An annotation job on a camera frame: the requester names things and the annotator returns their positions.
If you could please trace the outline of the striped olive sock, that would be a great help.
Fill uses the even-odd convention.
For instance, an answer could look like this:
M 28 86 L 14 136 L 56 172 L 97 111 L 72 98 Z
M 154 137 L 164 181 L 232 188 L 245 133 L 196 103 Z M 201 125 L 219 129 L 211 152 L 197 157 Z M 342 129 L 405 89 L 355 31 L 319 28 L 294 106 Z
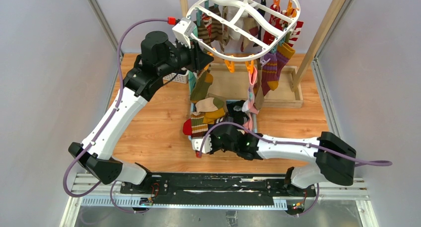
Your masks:
M 191 115 L 192 138 L 203 137 L 208 131 L 208 124 L 204 122 L 205 114 Z

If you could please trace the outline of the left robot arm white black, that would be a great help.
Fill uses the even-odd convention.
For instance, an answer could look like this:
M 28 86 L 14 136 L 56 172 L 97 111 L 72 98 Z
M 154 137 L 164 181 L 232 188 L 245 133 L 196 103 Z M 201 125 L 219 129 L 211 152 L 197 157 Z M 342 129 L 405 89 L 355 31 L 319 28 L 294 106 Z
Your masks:
M 79 163 L 102 184 L 129 182 L 144 194 L 152 189 L 152 179 L 141 165 L 124 163 L 112 157 L 118 140 L 134 116 L 163 87 L 165 76 L 182 68 L 202 71 L 213 57 L 204 52 L 197 41 L 187 46 L 180 42 L 173 44 L 162 31 L 148 33 L 140 47 L 137 64 L 120 82 L 112 106 L 89 136 L 81 143 L 71 143 L 68 151 L 74 157 L 73 163 Z

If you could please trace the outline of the olive green sock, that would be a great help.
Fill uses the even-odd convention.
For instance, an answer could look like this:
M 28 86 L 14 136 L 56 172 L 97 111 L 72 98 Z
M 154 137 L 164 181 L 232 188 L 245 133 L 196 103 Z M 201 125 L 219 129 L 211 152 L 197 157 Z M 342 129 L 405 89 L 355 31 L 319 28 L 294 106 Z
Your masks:
M 190 95 L 190 101 L 192 103 L 197 103 L 198 101 L 201 101 L 205 99 L 209 87 L 213 83 L 213 76 L 208 71 L 204 71 L 199 79 L 197 80 L 191 95 Z

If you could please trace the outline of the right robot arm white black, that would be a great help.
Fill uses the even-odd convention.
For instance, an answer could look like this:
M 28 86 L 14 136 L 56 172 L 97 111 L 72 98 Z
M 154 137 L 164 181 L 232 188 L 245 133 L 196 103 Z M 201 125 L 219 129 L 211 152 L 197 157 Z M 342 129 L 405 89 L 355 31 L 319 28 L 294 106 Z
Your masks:
M 286 172 L 284 190 L 295 196 L 304 188 L 320 182 L 351 186 L 354 179 L 356 150 L 331 132 L 306 139 L 277 138 L 249 130 L 241 132 L 226 122 L 209 130 L 211 151 L 231 151 L 245 160 L 293 159 L 306 166 Z

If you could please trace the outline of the white oval sock hanger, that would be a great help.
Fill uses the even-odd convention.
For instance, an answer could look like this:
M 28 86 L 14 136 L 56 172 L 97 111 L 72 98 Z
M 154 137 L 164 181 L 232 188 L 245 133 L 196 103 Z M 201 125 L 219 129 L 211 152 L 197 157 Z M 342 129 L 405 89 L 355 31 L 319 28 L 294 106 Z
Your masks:
M 236 57 L 217 50 L 196 33 L 197 39 L 193 41 L 214 56 L 230 62 L 245 62 L 260 58 L 280 45 L 288 31 L 299 21 L 300 13 L 298 0 L 274 0 L 272 6 L 255 0 L 199 0 L 189 8 L 185 17 L 193 21 L 197 29 L 204 26 L 209 36 L 221 25 L 222 33 L 217 36 L 223 40 L 239 41 L 245 47 L 259 47 L 258 51 L 247 57 Z M 283 30 L 275 28 L 269 23 L 271 15 L 286 21 L 289 26 Z M 265 31 L 275 37 L 270 45 L 263 42 Z

